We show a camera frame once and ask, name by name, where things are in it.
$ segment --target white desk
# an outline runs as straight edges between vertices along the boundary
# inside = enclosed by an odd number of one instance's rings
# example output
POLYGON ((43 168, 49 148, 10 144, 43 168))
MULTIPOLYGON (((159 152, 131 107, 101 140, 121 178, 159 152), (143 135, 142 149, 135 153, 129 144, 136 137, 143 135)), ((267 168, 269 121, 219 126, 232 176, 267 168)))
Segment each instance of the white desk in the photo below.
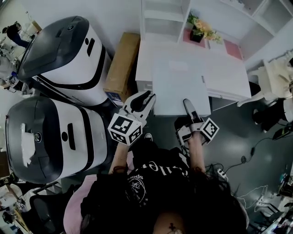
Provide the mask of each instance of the white desk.
POLYGON ((209 97, 201 67, 194 66, 194 57, 180 47, 163 47, 154 52, 152 61, 153 92, 157 95, 154 114, 186 115, 184 99, 189 99, 202 117, 211 114, 209 97))
POLYGON ((181 56, 193 58, 190 62, 194 68, 202 72, 209 96, 232 101, 251 98, 243 61, 228 54, 186 42, 175 44, 141 41, 136 69, 136 82, 139 91, 153 90, 152 82, 156 70, 154 61, 160 51, 166 50, 169 51, 169 57, 165 57, 166 63, 172 60, 176 61, 179 53, 181 56))

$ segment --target white shelf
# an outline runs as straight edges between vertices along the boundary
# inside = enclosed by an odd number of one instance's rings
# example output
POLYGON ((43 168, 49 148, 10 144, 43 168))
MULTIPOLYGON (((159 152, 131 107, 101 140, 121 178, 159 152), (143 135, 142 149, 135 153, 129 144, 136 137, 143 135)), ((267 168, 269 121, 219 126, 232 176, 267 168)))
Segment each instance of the white shelf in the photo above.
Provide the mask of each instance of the white shelf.
POLYGON ((181 27, 182 23, 177 21, 145 19, 145 40, 177 42, 181 27))
POLYGON ((252 17, 251 14, 250 14, 250 11, 249 11, 248 9, 246 9, 245 7, 242 8, 242 9, 240 9, 240 8, 236 7, 235 5, 229 3, 228 0, 220 0, 220 2, 225 3, 225 4, 227 4, 227 5, 231 6, 231 7, 233 7, 234 9, 237 9, 238 11, 240 11, 240 12, 242 12, 243 14, 247 15, 249 18, 252 17))
POLYGON ((256 24, 239 44, 244 61, 248 60, 273 38, 274 36, 263 26, 256 24))
POLYGON ((172 3, 146 1, 144 17, 184 22, 181 6, 172 3))
POLYGON ((254 16, 266 0, 243 0, 248 14, 254 16))
POLYGON ((141 39, 178 43, 190 11, 190 0, 141 0, 141 39))
POLYGON ((177 42, 177 36, 168 35, 168 34, 161 34, 161 33, 153 33, 153 32, 146 32, 145 40, 153 41, 153 42, 177 42))
POLYGON ((262 26, 264 29, 266 29, 271 35, 275 36, 276 32, 274 29, 268 24, 268 22, 262 17, 262 16, 254 16, 254 20, 262 26))
POLYGON ((280 0, 280 2, 284 5, 284 7, 293 16, 293 4, 290 2, 290 0, 280 0))
POLYGON ((268 30, 270 27, 273 35, 276 35, 292 19, 292 15, 280 1, 271 0, 268 1, 260 18, 263 19, 262 23, 266 24, 264 28, 268 30))

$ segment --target white chair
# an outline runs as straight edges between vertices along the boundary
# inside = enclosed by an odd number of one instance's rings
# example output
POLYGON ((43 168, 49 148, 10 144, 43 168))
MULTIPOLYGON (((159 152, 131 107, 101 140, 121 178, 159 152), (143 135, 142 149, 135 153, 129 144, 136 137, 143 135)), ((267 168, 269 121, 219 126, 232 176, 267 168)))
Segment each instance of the white chair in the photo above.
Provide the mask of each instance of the white chair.
POLYGON ((291 82, 290 75, 293 74, 293 69, 288 67, 288 62, 293 55, 291 53, 287 55, 288 54, 283 56, 282 59, 274 59, 270 63, 263 60, 263 67, 248 73, 248 76, 256 75, 258 77, 260 92, 250 99, 238 102, 238 107, 262 98, 265 98, 267 101, 272 101, 277 98, 287 98, 291 96, 289 84, 291 82))

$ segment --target black stripe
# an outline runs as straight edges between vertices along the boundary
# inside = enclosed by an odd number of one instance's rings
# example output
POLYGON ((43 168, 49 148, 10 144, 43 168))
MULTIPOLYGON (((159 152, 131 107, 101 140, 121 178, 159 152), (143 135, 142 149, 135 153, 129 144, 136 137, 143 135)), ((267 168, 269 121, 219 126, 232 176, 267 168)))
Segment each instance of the black stripe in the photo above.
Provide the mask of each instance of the black stripe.
POLYGON ((41 75, 41 74, 39 74, 39 75, 37 75, 37 82, 38 83, 44 83, 45 85, 47 85, 51 90, 54 90, 56 93, 59 93, 59 94, 61 94, 61 95, 63 95, 63 96, 65 96, 66 98, 68 98, 68 99, 71 99, 69 96, 66 96, 64 93, 61 93, 59 90, 57 90, 57 89, 55 89, 54 87, 52 87, 51 85, 49 85, 45 80, 48 80, 46 77, 44 77, 43 75, 41 75))
POLYGON ((87 115, 86 110, 80 106, 77 106, 77 105, 74 105, 74 106, 76 106, 81 111, 83 122, 84 122, 84 130, 86 132, 87 164, 81 171, 79 171, 79 172, 83 172, 91 167, 91 165, 93 163, 93 159, 94 159, 93 142, 92 142, 92 129, 91 129, 90 119, 87 115))
POLYGON ((95 43, 95 39, 92 38, 91 41, 90 41, 90 44, 87 47, 87 54, 88 54, 89 57, 91 56, 92 48, 93 48, 94 43, 95 43))
POLYGON ((98 63, 96 73, 95 73, 94 77, 87 83, 78 84, 78 85, 64 85, 64 84, 54 83, 43 76, 41 76, 41 78, 44 81, 46 81, 48 84, 50 84, 54 87, 57 87, 57 88, 61 88, 61 89, 68 89, 68 90, 88 90, 88 89, 91 89, 91 88, 95 87, 98 84, 98 82, 100 81, 102 70, 104 67, 105 56, 106 56, 106 49, 104 46, 102 46, 102 51, 101 51, 100 60, 98 63))
POLYGON ((67 125, 67 132, 68 132, 68 141, 70 149, 75 150, 75 141, 74 141, 74 134, 73 134, 73 124, 70 123, 67 125))

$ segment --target power strip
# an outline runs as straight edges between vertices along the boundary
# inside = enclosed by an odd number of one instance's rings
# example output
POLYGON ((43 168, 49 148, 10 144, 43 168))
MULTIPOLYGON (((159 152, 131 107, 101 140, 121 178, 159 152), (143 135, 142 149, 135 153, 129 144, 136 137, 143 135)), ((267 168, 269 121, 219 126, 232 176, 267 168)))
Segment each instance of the power strip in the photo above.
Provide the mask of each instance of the power strip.
POLYGON ((220 177, 222 177, 223 179, 227 179, 227 181, 228 181, 227 175, 221 169, 218 169, 217 173, 220 175, 220 177))

